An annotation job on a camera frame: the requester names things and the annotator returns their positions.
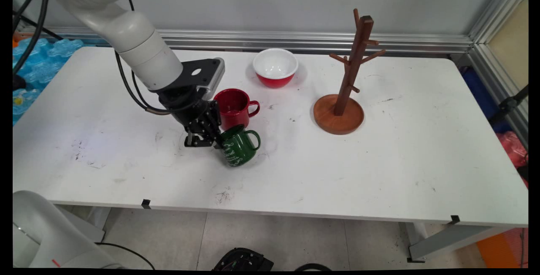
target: bowl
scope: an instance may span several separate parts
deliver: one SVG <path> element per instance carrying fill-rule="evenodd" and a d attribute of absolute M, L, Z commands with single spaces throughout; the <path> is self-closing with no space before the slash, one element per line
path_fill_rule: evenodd
<path fill-rule="evenodd" d="M 264 85 L 276 89 L 291 81 L 298 69 L 298 60 L 288 50 L 271 48 L 255 56 L 253 68 Z"/>

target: table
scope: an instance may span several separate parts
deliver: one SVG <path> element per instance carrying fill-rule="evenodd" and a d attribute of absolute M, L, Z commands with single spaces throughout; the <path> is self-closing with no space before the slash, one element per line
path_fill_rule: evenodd
<path fill-rule="evenodd" d="M 259 101 L 248 129 L 262 146 L 250 162 L 228 167 L 214 148 L 184 148 L 172 116 L 131 100 L 112 48 L 85 47 L 13 128 L 13 191 L 57 204 L 142 208 L 150 200 L 166 210 L 403 221 L 420 234 L 411 237 L 413 259 L 528 226 L 528 190 L 450 60 L 363 64 L 351 97 L 364 122 L 332 135 L 313 118 L 316 100 L 337 94 L 343 78 L 343 64 L 329 56 L 297 54 L 291 83 L 270 89 L 253 71 L 254 53 L 174 52 L 181 61 L 223 58 L 216 92 L 236 87 Z M 457 233 L 422 240 L 420 223 L 451 216 Z"/>

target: green mug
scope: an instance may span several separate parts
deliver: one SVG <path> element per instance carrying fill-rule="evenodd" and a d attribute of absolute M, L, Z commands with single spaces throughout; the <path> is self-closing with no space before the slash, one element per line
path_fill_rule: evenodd
<path fill-rule="evenodd" d="M 247 134 L 257 137 L 259 145 L 255 147 Z M 243 124 L 236 125 L 226 130 L 223 137 L 223 154 L 230 166 L 241 166 L 255 156 L 255 152 L 261 147 L 261 138 L 255 131 L 246 131 Z"/>

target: floor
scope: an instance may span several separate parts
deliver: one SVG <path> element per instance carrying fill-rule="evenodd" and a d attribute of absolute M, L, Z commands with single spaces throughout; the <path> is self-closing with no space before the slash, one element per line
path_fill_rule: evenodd
<path fill-rule="evenodd" d="M 87 207 L 69 208 L 83 217 Z M 428 225 L 433 234 L 444 226 Z M 112 208 L 103 242 L 145 256 L 157 270 L 211 270 L 232 248 L 249 248 L 274 262 L 272 271 L 293 271 L 306 263 L 338 270 L 486 267 L 476 244 L 407 263 L 405 228 L 383 221 L 238 215 Z M 101 246 L 130 269 L 150 269 L 139 257 Z"/>

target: wall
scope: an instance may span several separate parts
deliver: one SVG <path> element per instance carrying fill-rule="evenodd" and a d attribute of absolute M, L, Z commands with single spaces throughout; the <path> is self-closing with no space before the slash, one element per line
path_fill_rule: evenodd
<path fill-rule="evenodd" d="M 20 6 L 24 0 L 13 0 Z M 374 33 L 466 35 L 489 0 L 133 0 L 157 29 L 353 32 L 353 8 Z M 41 0 L 27 12 L 37 20 Z M 129 8 L 127 0 L 120 0 Z M 50 0 L 48 27 L 82 27 Z"/>
<path fill-rule="evenodd" d="M 515 84 L 525 87 L 529 83 L 529 0 L 517 6 L 488 46 Z"/>

